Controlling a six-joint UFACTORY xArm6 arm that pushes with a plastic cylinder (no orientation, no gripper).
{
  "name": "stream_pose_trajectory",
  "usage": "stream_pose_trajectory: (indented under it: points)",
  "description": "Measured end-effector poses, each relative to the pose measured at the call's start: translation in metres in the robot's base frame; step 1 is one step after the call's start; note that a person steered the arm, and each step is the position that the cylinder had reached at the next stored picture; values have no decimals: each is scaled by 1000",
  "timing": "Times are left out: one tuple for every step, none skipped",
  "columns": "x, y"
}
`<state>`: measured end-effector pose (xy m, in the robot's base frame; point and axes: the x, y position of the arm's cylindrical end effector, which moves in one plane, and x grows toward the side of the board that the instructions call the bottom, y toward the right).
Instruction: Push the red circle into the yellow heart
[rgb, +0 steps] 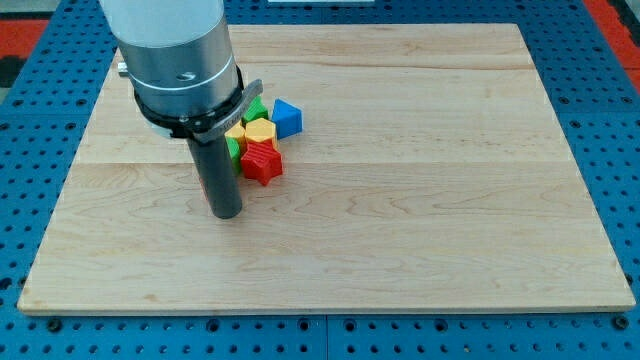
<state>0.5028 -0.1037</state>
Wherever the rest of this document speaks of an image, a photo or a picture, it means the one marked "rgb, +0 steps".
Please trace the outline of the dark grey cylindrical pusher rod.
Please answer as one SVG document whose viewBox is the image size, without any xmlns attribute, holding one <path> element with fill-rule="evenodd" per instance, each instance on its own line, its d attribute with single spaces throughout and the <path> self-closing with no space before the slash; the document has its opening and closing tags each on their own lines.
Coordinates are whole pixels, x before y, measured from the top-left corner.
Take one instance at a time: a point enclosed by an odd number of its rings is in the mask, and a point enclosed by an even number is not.
<svg viewBox="0 0 640 360">
<path fill-rule="evenodd" d="M 213 215 L 221 219 L 238 215 L 242 200 L 225 137 L 207 143 L 188 139 L 187 144 Z"/>
</svg>

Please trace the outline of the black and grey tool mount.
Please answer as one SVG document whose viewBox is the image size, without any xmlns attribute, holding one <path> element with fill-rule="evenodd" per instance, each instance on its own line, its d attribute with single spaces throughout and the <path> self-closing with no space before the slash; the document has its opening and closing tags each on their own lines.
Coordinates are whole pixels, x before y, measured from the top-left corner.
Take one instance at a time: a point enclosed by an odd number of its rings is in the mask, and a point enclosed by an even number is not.
<svg viewBox="0 0 640 360">
<path fill-rule="evenodd" d="M 230 97 L 197 116 L 174 117 L 154 112 L 143 102 L 137 91 L 134 91 L 134 99 L 150 127 L 162 137 L 194 139 L 199 143 L 208 143 L 224 136 L 243 118 L 252 101 L 263 92 L 261 79 L 244 85 L 239 67 L 236 67 L 236 73 L 239 85 L 231 92 Z"/>
</svg>

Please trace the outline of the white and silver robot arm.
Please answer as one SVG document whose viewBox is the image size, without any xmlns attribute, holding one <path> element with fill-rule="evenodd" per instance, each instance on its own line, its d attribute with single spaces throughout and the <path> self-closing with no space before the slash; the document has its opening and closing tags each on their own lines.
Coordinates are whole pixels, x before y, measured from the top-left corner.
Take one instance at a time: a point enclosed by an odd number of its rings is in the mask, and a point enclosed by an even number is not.
<svg viewBox="0 0 640 360">
<path fill-rule="evenodd" d="M 164 136 L 183 139 L 212 213 L 242 200 L 225 134 L 263 91 L 243 80 L 221 0 L 100 0 L 127 66 L 134 99 Z"/>
</svg>

